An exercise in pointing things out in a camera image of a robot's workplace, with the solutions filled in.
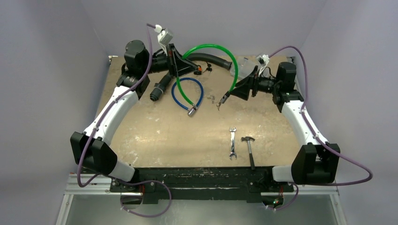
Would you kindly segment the black key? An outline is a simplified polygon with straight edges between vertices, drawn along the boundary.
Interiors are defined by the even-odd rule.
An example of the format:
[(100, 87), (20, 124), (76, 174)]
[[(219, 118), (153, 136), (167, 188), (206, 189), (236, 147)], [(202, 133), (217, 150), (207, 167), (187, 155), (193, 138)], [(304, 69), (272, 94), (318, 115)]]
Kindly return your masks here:
[(208, 72), (212, 72), (212, 65), (210, 64), (210, 63), (208, 63), (208, 62), (206, 62), (206, 64), (207, 64), (207, 67), (206, 67), (206, 69), (203, 71), (203, 72), (206, 72), (206, 71), (208, 71)]

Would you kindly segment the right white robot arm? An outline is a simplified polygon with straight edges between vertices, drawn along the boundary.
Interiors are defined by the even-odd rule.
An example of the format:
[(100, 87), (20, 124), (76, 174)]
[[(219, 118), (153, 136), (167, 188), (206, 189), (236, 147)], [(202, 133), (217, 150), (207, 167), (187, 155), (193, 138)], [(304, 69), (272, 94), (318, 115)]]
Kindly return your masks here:
[(335, 180), (339, 157), (329, 149), (340, 152), (336, 143), (330, 143), (314, 125), (304, 106), (304, 98), (295, 89), (296, 65), (282, 62), (274, 78), (266, 78), (254, 70), (239, 81), (230, 95), (243, 100), (257, 93), (272, 94), (272, 100), (280, 113), (288, 120), (301, 148), (291, 165), (274, 166), (272, 173), (264, 177), (263, 184), (270, 191), (282, 182), (303, 185), (324, 185)]

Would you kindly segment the orange black padlock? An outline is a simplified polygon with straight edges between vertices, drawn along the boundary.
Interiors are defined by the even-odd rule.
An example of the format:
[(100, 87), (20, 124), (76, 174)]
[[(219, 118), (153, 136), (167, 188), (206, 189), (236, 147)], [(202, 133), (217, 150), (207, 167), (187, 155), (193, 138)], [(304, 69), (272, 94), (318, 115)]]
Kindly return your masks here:
[(193, 72), (195, 75), (202, 75), (202, 67), (200, 65), (197, 66), (197, 69)]

